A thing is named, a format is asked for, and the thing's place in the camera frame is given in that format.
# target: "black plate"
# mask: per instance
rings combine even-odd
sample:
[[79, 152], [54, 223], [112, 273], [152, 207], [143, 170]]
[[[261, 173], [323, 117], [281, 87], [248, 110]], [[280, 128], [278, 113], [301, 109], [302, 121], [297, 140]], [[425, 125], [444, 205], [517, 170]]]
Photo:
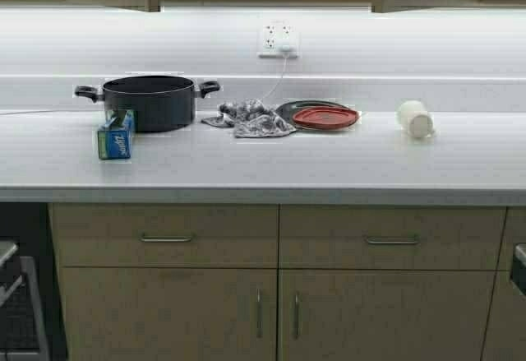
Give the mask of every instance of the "black plate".
[[325, 102], [324, 100], [297, 100], [295, 102], [282, 104], [276, 109], [276, 113], [287, 123], [294, 125], [298, 128], [303, 128], [303, 126], [298, 125], [294, 122], [294, 114], [307, 108], [316, 108], [319, 106], [329, 106], [331, 108], [348, 109], [347, 106], [343, 106], [342, 104], [336, 104], [335, 102]]

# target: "power cord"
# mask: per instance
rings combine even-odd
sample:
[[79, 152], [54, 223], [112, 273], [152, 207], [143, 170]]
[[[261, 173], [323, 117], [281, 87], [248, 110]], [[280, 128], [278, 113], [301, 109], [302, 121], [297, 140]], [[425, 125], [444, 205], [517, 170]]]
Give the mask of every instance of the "power cord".
[[24, 110], [20, 112], [0, 113], [0, 116], [15, 116], [17, 114], [38, 114], [38, 113], [94, 113], [98, 110]]
[[281, 86], [281, 83], [283, 82], [283, 79], [285, 77], [285, 73], [287, 72], [288, 59], [290, 57], [290, 54], [293, 52], [293, 48], [285, 44], [279, 48], [279, 51], [283, 54], [283, 59], [284, 59], [283, 60], [283, 70], [281, 71], [281, 76], [279, 77], [279, 80], [275, 84], [274, 88], [272, 88], [272, 90], [270, 90], [269, 93], [261, 99], [261, 101], [267, 100], [276, 92], [279, 86]]

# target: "white backsplash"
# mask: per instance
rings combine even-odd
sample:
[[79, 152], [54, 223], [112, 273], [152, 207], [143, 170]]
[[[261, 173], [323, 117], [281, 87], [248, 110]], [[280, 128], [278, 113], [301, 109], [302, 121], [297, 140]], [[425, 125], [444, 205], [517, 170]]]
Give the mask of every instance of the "white backsplash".
[[523, 10], [2, 7], [0, 20], [0, 109], [91, 109], [74, 86], [126, 72], [219, 80], [224, 91], [200, 109], [261, 97], [282, 62], [256, 56], [258, 30], [286, 20], [301, 34], [300, 58], [269, 104], [338, 100], [371, 111], [420, 99], [437, 111], [526, 111]]

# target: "white cable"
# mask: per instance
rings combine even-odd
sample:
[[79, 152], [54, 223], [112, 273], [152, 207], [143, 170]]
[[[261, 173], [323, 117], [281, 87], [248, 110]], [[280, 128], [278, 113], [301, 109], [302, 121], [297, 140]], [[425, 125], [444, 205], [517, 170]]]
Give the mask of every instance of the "white cable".
[[285, 72], [287, 71], [287, 61], [288, 61], [289, 53], [283, 52], [283, 56], [284, 56], [283, 71], [281, 71], [281, 76], [279, 77], [279, 80], [276, 83], [276, 85], [274, 86], [274, 88], [272, 90], [270, 90], [270, 92], [267, 95], [265, 95], [265, 97], [263, 97], [261, 99], [261, 101], [264, 101], [264, 100], [270, 98], [272, 96], [272, 94], [274, 94], [275, 91], [278, 89], [278, 87], [281, 86], [281, 82], [283, 81], [283, 79], [285, 77]]
[[22, 112], [0, 113], [0, 116], [14, 116], [17, 114], [38, 114], [38, 113], [98, 113], [98, 110], [25, 110]]

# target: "pot handle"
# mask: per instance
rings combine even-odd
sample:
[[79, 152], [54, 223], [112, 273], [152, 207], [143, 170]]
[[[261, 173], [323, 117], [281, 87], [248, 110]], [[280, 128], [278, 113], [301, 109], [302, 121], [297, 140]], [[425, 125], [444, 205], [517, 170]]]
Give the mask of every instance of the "pot handle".
[[201, 98], [206, 98], [212, 92], [221, 91], [221, 85], [217, 81], [206, 81], [199, 85], [199, 90]]
[[102, 95], [99, 95], [99, 91], [94, 87], [89, 86], [78, 86], [75, 88], [76, 96], [83, 96], [85, 98], [90, 98], [93, 100], [93, 103], [96, 104], [100, 100], [104, 100]]

